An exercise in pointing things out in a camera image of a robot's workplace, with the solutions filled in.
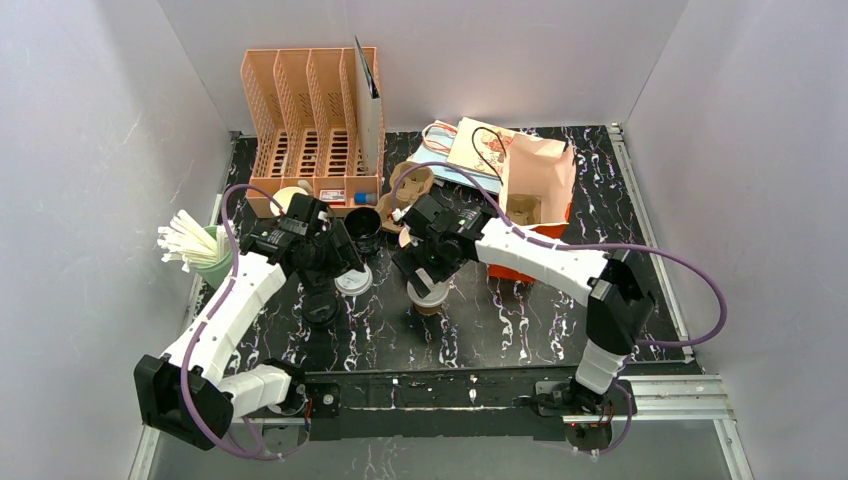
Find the kraft paper cup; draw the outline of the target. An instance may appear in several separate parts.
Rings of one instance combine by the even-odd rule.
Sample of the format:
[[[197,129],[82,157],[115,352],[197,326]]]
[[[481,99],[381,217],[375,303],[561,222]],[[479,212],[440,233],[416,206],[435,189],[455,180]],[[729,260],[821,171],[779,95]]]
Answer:
[[[411,243],[410,230],[407,227],[404,227],[398,235],[398,244],[401,248],[403,248],[410,243]]]
[[[431,281],[427,281],[425,285],[429,289],[428,295],[419,295],[411,282],[407,283],[407,294],[416,311],[422,315],[433,315],[440,311],[447,299],[450,285],[447,282],[433,283]]]

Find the brown pulp cup carrier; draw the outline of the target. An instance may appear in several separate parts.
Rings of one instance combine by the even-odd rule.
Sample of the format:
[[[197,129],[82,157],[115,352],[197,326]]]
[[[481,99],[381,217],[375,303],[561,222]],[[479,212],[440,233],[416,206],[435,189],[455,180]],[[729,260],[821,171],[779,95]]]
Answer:
[[[510,194],[507,197],[505,213],[513,222],[521,226],[541,223],[541,199],[526,194]]]
[[[376,206],[383,231],[399,234],[402,227],[393,221],[391,212],[395,208],[404,210],[431,190],[435,179],[433,171],[429,167],[416,166],[417,163],[407,160],[394,167],[387,182],[390,191],[380,197]]]

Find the orange paper bag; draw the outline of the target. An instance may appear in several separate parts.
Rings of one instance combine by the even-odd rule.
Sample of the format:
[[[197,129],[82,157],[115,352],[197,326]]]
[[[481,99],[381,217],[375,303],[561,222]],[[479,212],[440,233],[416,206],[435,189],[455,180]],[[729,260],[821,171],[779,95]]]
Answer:
[[[576,182],[573,145],[518,132],[505,146],[501,209],[519,226],[560,238],[569,223]]]

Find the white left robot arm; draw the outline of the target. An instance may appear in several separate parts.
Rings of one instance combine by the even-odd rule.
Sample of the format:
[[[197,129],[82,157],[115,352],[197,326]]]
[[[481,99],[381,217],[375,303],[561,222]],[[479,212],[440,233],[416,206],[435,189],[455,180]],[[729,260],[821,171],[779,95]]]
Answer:
[[[365,264],[329,204],[296,193],[274,223],[236,244],[226,281],[162,354],[144,355],[133,372],[144,425],[201,450],[226,446],[233,419],[300,399],[303,375],[283,360],[225,373],[233,352],[266,303],[294,279],[301,318],[332,326],[342,309],[335,281]]]

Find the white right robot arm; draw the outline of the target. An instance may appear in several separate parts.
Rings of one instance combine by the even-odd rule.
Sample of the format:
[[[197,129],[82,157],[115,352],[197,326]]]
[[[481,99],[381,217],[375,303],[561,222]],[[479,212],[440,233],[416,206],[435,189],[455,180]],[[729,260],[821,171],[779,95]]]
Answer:
[[[608,392],[655,306],[623,247],[564,244],[500,218],[491,207],[453,210],[429,195],[394,209],[390,218],[409,231],[392,261],[417,303],[443,302],[444,285],[474,261],[519,272],[584,306],[587,343],[572,383],[591,397]]]

